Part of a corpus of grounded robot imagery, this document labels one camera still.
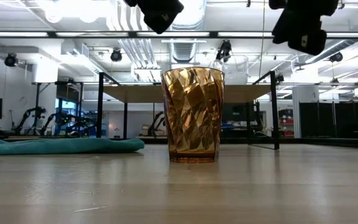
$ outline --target wooden table surface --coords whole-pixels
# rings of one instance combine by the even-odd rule
[[[223,145],[213,164],[135,154],[0,156],[0,224],[357,223],[358,149]]]

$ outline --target amber glass tumbler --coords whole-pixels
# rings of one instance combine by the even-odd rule
[[[178,68],[162,74],[162,88],[170,160],[217,161],[224,73],[212,68]]]

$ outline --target white pillar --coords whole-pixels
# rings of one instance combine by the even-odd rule
[[[295,137],[301,138],[299,103],[312,103],[319,100],[318,86],[294,86],[292,89],[293,125]]]

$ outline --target folded green cloth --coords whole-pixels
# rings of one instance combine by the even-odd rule
[[[38,139],[6,142],[0,140],[0,155],[128,153],[144,148],[140,139],[113,141],[99,138]]]

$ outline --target ventilation duct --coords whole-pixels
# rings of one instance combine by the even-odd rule
[[[350,47],[356,43],[358,43],[358,40],[334,40],[334,41],[331,41],[328,44],[328,46],[326,47],[326,50],[323,51],[323,53],[321,53],[315,57],[311,57],[311,58],[307,59],[305,62],[307,64],[319,62],[320,60],[326,59],[326,58],[328,58],[328,57],[340,52],[341,50],[343,50],[347,47]]]
[[[106,19],[106,24],[110,30],[139,30],[137,14],[138,8],[130,8],[130,14],[127,15],[128,6],[123,0],[110,0],[112,7],[111,15]],[[147,30],[147,26],[140,21],[140,28]],[[151,46],[151,40],[119,39],[120,46],[125,51],[131,62],[137,68],[157,68],[157,62],[154,60],[154,52]]]
[[[173,21],[171,30],[201,30],[204,23],[206,0],[180,0],[185,9]],[[170,51],[178,63],[189,63],[196,54],[198,44],[171,43]]]

